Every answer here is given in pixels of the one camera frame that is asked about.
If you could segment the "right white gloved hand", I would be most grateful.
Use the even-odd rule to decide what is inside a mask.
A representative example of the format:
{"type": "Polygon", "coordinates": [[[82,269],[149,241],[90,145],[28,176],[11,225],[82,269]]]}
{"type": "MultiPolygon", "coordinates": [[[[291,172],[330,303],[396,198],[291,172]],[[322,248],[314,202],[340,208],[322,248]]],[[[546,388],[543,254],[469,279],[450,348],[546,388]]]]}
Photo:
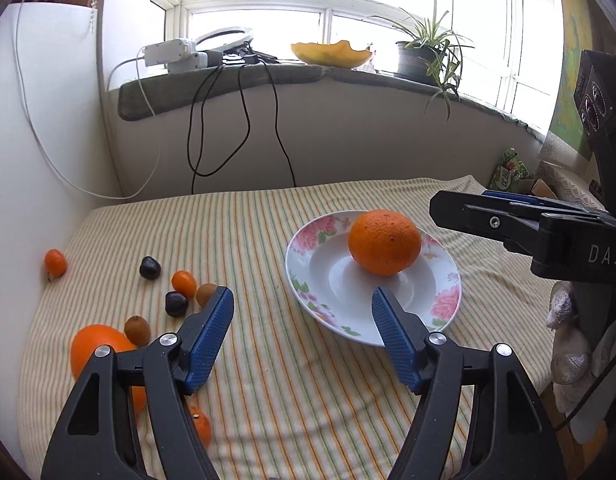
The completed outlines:
{"type": "Polygon", "coordinates": [[[573,284],[557,282],[550,292],[550,310],[546,318],[546,326],[554,330],[552,352],[553,390],[556,408],[559,413],[572,415],[570,430],[578,443],[592,440],[597,427],[608,414],[612,401],[616,400],[616,365],[608,376],[585,401],[585,406],[576,412],[575,409],[594,380],[616,356],[616,320],[600,337],[597,344],[588,341],[588,337],[577,326],[581,320],[579,306],[573,284]]]}

